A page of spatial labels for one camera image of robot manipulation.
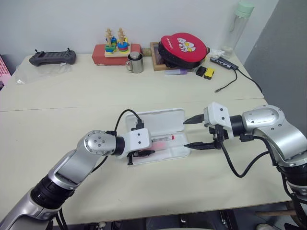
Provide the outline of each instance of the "game controller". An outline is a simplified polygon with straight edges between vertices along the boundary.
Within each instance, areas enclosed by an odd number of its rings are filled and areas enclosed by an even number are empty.
[[[64,52],[38,52],[29,59],[29,62],[34,66],[41,64],[57,64],[66,62],[67,64],[73,64],[76,61],[76,53],[69,48]]]

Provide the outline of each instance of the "table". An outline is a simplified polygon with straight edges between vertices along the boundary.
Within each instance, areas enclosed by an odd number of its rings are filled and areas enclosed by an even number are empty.
[[[89,55],[78,55],[73,72],[28,85],[10,80],[0,92],[0,219],[85,133],[112,130],[126,108],[142,112],[182,107],[188,118],[202,113],[213,100],[227,106],[230,115],[266,104],[257,87],[243,77],[213,93],[231,76],[213,63],[209,64],[216,75],[209,81],[192,73],[164,76],[152,71],[149,58],[144,61],[145,71],[137,75],[125,72],[124,67],[94,66]],[[98,90],[102,83],[103,90]],[[143,89],[149,84],[159,90]],[[124,132],[121,122],[118,133]],[[186,126],[185,133],[189,142],[212,140],[202,124]],[[227,140],[225,146],[239,172],[265,151],[258,140],[241,143],[236,138]],[[186,158],[129,167],[126,159],[109,157],[80,185],[63,210],[66,221],[76,224],[286,200],[281,176],[269,156],[240,179],[232,174],[220,150],[193,150]]]
[[[24,59],[20,68],[35,68],[29,58]],[[231,61],[240,63],[237,57]],[[214,93],[232,81],[235,74],[209,60],[204,65],[215,69],[212,80],[192,72],[171,76],[165,76],[164,71],[154,72],[151,57],[144,58],[144,72],[133,74],[124,66],[96,66],[91,55],[78,55],[71,72],[27,85],[14,84],[15,77],[12,77],[1,92],[0,111],[199,102],[208,97],[211,100],[263,98],[254,83],[240,74],[235,83]],[[242,64],[239,68],[247,73]]]

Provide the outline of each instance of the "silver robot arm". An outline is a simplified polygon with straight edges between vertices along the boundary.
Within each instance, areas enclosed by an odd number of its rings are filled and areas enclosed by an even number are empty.
[[[127,157],[151,146],[148,129],[119,137],[100,130],[87,133],[0,222],[0,230],[46,229],[67,198],[91,174],[101,156]]]
[[[225,106],[213,102],[204,109],[203,114],[186,120],[184,124],[201,122],[204,122],[205,127],[209,127],[209,132],[213,134],[213,142],[195,142],[185,146],[197,150],[222,149],[233,172],[235,170],[223,141],[237,136],[240,136],[242,142],[255,138],[263,140],[270,152],[273,165],[282,174],[283,186],[294,202],[297,216],[306,224],[307,139],[285,119],[280,108],[263,105],[244,112],[242,116],[230,116]],[[291,187],[292,194],[288,191],[286,182]]]

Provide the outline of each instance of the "plastic bag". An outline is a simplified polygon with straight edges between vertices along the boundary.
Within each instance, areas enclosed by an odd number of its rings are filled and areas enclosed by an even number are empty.
[[[16,68],[15,79],[18,85],[29,84],[70,71],[72,71],[72,67],[67,63],[33,66],[29,62],[23,62]]]
[[[225,51],[220,50],[220,49],[210,49],[210,53],[207,54],[207,58],[219,58],[220,56],[223,55],[223,53],[225,53]]]

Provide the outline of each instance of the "cable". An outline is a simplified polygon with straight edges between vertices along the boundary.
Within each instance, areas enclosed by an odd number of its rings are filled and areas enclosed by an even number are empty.
[[[241,70],[237,69],[244,77],[246,77],[247,79],[251,80],[253,83],[255,83],[258,87],[258,89],[261,91],[262,93],[262,88],[257,84],[257,82],[255,82],[252,78],[249,78],[248,76],[246,76],[244,73],[242,73]]]
[[[117,130],[117,127],[118,127],[118,124],[119,124],[119,121],[120,121],[120,119],[121,119],[121,117],[124,115],[124,113],[125,112],[131,112],[131,113],[133,113],[135,116],[136,116],[136,118],[138,119],[138,121],[142,121],[141,120],[141,118],[139,117],[139,115],[137,115],[137,113],[136,112],[134,112],[133,110],[131,110],[131,109],[126,109],[126,110],[124,110],[120,115],[119,115],[119,118],[118,118],[118,120],[117,120],[117,122],[116,122],[116,125],[115,125],[115,129],[114,129],[114,131],[116,131]]]
[[[225,85],[224,87],[217,89],[217,90],[214,91],[214,92],[219,92],[219,91],[221,91],[222,89],[226,88],[226,87],[227,87],[228,85],[230,85],[231,83],[235,82],[237,79],[238,79],[238,75],[236,74],[236,79],[234,79],[233,81],[229,82],[229,83],[228,83],[227,85]]]
[[[105,156],[105,158],[99,163],[99,165],[97,165],[97,166],[93,169],[92,173],[95,172],[95,171],[96,171],[96,170],[107,160],[107,157],[108,157],[108,156]]]
[[[295,194],[291,194],[291,193],[289,192],[288,187],[287,187],[287,182],[286,182],[286,176],[285,176],[284,174],[282,174],[282,173],[281,173],[281,175],[282,175],[282,179],[283,179],[283,188],[284,188],[285,192],[287,193],[287,195],[288,195],[291,199],[293,199],[293,198],[294,198],[294,199],[297,199],[298,202],[307,205],[307,201],[302,200],[302,199],[298,198],[297,196],[295,196]]]
[[[272,164],[273,164],[273,166],[276,166],[276,165],[277,165],[277,164],[276,164],[276,159],[275,159],[275,156],[274,156],[274,154],[273,154],[273,150],[272,150],[272,148],[271,148],[271,146],[270,146],[268,140],[265,139],[265,138],[263,138],[263,137],[257,137],[257,136],[254,136],[254,139],[259,139],[259,140],[262,140],[262,141],[264,142],[265,146],[267,147],[267,149],[268,149],[268,151],[269,151],[269,153],[270,153],[270,157],[271,157],[271,160],[272,160]]]
[[[64,219],[64,215],[63,215],[63,210],[62,210],[62,209],[59,210],[59,217],[60,217],[61,220],[62,220],[64,229],[65,229],[65,230],[68,230],[68,227],[67,227],[66,221],[65,221],[65,219]]]
[[[65,229],[64,229],[64,227],[63,227],[62,222],[61,222],[61,221],[60,221],[60,219],[59,219],[59,214],[58,214],[58,213],[56,214],[56,220],[57,220],[57,223],[58,223],[59,229],[61,229],[61,230],[65,230]]]
[[[228,152],[227,152],[227,150],[226,150],[226,148],[225,148],[225,146],[224,146],[224,144],[223,144],[222,141],[220,141],[220,145],[221,145],[221,148],[222,148],[222,150],[223,150],[223,152],[224,152],[224,154],[225,154],[225,156],[226,156],[226,159],[227,159],[227,162],[228,162],[228,165],[229,165],[231,171],[232,171],[237,177],[239,177],[239,178],[244,177],[244,176],[248,173],[248,171],[250,170],[250,168],[253,166],[253,164],[254,164],[260,157],[262,157],[262,156],[264,156],[264,155],[266,155],[266,154],[269,154],[268,151],[259,154],[257,157],[255,157],[255,158],[251,161],[251,163],[249,163],[249,165],[246,167],[246,169],[244,170],[244,172],[243,172],[242,174],[238,174],[237,171],[236,171],[235,168],[234,168],[234,165],[232,164],[232,162],[231,162],[231,160],[230,160],[230,157],[229,157],[229,155],[228,155]]]

